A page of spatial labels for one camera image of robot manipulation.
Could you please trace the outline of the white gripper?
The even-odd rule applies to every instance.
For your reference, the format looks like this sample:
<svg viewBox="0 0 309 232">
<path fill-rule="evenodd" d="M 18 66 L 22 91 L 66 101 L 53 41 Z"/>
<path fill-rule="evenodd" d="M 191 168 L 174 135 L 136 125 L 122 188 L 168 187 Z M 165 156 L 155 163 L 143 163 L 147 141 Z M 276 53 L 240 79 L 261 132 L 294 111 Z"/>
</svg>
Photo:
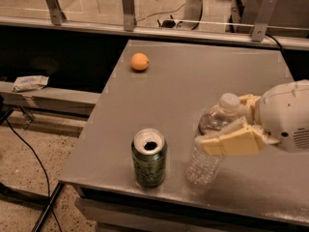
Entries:
<svg viewBox="0 0 309 232">
<path fill-rule="evenodd" d="M 307 79 L 277 85 L 261 97 L 247 94 L 239 100 L 242 117 L 221 131 L 196 136 L 198 149 L 211 156 L 257 155 L 267 145 L 290 153 L 309 150 Z M 249 125 L 254 121 L 259 125 Z"/>
</svg>

